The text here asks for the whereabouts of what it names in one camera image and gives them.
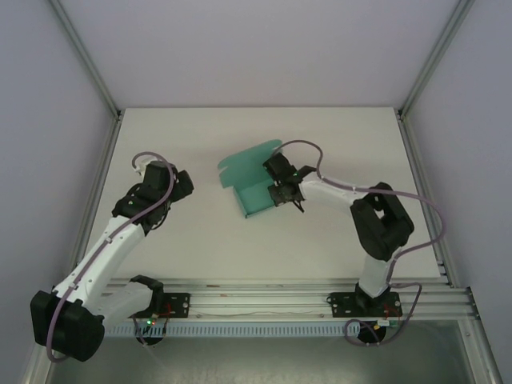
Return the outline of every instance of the teal cloth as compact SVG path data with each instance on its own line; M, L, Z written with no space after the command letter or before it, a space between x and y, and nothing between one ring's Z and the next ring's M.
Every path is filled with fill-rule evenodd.
M233 187L234 196L246 218L274 206L268 191L274 181L263 168L263 163L281 144L281 140L269 140L232 154L217 165L222 187Z

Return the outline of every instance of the white wall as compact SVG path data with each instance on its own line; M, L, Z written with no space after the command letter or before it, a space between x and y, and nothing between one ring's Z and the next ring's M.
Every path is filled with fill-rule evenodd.
M29 303L69 265L112 121L41 0L0 5L0 375L34 344Z
M410 122L462 281L512 382L512 2L476 1Z
M457 0L62 0L122 108L395 106Z

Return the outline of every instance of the white tabletop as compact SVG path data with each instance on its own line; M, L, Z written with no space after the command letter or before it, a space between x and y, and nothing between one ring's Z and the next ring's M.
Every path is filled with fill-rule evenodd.
M189 172L195 191L172 205L163 226L149 233L115 277L237 281L358 278L361 248L351 217L314 202L301 214L287 204L244 218L231 188L223 189L217 164L230 154L279 138L316 142L325 152L322 172L344 182L416 192L391 108L166 108L128 109L114 150L91 243L115 203L140 182L131 158L158 152ZM304 145L284 154L297 168L314 166ZM401 198L415 224L408 245L429 239L422 208ZM404 256L396 278L437 278L431 248Z

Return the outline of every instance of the white cable tray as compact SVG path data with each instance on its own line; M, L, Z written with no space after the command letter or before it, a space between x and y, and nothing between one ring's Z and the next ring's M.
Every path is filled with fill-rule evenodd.
M142 336L160 338L163 324L147 329L139 323ZM167 335L172 338L304 338L343 336L345 322L318 324L317 322L172 322L167 325ZM359 324L350 324L349 336L359 334ZM135 336L133 323L124 322L105 332L106 338Z

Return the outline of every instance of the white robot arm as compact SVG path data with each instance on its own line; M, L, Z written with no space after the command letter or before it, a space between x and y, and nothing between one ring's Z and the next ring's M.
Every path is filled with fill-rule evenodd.
M140 173L143 181L116 203L100 239L78 266L51 292L39 291L32 298L35 341L49 351L83 362L96 352L112 326L137 312L155 316L164 312L163 284L145 276L136 276L120 291L102 297L126 256L165 221L171 203L194 190L185 170L177 172L160 161L150 162Z
M316 201L352 217L366 252L355 301L363 312L379 308L390 292L388 276L394 256L414 231L414 224L398 198L378 192L392 190L391 187L380 182L372 188L375 193L364 194L355 188L342 190L321 180L311 166L297 170L282 153L274 154L263 166L274 180L269 193L276 206L292 202L303 212L302 202Z

